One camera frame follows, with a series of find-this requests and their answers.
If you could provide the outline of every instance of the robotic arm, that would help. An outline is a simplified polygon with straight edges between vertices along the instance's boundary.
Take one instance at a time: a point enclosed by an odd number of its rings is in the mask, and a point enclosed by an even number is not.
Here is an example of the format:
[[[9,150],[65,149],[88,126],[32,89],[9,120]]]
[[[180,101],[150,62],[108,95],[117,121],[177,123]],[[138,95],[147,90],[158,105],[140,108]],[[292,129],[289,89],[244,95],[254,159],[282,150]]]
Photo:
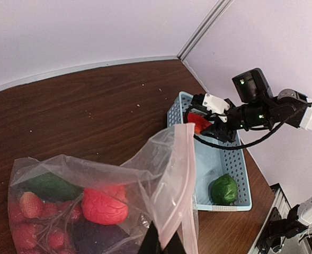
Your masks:
[[[259,140],[236,147],[208,143],[195,135],[198,141],[219,149],[236,150],[264,141],[284,123],[312,131],[312,101],[306,95],[292,89],[284,89],[274,97],[259,68],[240,74],[232,80],[243,105],[236,107],[229,99],[211,94],[194,95],[191,106],[184,114],[184,122],[188,121],[188,114],[191,111],[198,111],[212,123],[200,134],[222,143],[234,142],[236,131],[240,129],[270,130],[269,133]],[[276,218],[271,221],[266,227],[262,242],[268,246],[274,241],[280,241],[281,237],[292,238],[308,229],[310,224],[312,224],[312,197],[291,209],[287,219]]]

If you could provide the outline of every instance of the wood grain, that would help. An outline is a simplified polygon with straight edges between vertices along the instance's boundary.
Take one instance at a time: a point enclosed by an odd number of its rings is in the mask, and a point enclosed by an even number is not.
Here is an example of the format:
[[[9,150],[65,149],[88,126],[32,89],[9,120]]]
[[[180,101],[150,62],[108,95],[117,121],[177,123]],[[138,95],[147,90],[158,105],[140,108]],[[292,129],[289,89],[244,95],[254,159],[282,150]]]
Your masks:
[[[119,165],[166,127],[166,112],[182,90],[203,93],[182,63],[171,60],[76,72],[0,92],[0,253],[15,253],[7,218],[15,159],[66,154]],[[246,160],[253,209],[200,213],[200,253],[246,253],[264,222],[273,195],[249,154]]]

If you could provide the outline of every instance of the dark brown wooden table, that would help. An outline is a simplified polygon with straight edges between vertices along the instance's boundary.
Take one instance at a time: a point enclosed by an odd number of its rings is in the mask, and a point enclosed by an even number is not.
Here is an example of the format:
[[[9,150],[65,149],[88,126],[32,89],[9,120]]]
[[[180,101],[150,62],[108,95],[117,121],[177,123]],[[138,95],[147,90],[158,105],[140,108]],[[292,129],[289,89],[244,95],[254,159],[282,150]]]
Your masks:
[[[63,153],[119,165],[166,127],[166,112],[182,90],[203,93],[182,63],[171,60],[87,70],[0,92],[0,253],[15,253],[7,218],[15,159]],[[253,208],[200,212],[200,253],[247,253],[269,212],[273,194],[245,157]]]

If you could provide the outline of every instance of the transparent plastic bag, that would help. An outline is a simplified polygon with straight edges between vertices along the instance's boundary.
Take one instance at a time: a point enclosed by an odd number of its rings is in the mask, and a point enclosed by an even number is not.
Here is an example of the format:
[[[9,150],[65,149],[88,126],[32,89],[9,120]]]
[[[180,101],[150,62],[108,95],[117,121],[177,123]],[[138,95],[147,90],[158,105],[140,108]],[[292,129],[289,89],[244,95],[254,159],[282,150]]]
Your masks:
[[[17,252],[138,253],[153,221],[162,248],[180,227],[186,253],[198,253],[193,134],[194,124],[160,131],[121,166],[15,160],[8,214]]]

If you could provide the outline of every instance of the wall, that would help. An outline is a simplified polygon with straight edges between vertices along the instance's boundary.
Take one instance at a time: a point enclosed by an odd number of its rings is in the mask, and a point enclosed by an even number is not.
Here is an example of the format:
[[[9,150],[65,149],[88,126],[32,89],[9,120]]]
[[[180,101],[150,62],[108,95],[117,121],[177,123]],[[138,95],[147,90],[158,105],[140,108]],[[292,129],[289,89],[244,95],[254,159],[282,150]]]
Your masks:
[[[234,1],[185,63],[209,92],[236,105],[231,78],[255,67],[274,94],[292,88],[312,98],[312,1]],[[241,137],[249,143],[264,134]],[[283,126],[250,152],[269,184],[280,182],[292,206],[312,195],[311,132]]]
[[[0,0],[0,85],[59,69],[175,56],[217,0]]]

